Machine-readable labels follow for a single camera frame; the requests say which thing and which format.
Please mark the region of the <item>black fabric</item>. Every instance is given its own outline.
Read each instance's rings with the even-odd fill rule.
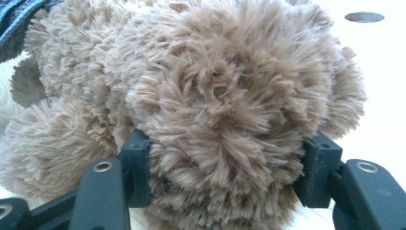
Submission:
[[[24,38],[35,13],[63,0],[0,0],[0,62],[15,58],[24,49]]]

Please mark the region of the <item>fluffy fur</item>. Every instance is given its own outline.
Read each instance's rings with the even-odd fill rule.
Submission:
[[[8,126],[1,182],[59,196],[134,127],[152,140],[149,229],[281,229],[302,141],[357,126],[365,94],[316,5],[66,0],[26,47],[48,101]]]

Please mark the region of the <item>plush head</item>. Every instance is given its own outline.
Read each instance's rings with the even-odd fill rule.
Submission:
[[[149,229],[281,229],[302,142],[340,137],[363,114],[353,52],[331,25],[306,1],[66,0],[42,11],[26,47],[47,99],[10,122],[1,182],[60,196],[137,127],[153,143]]]

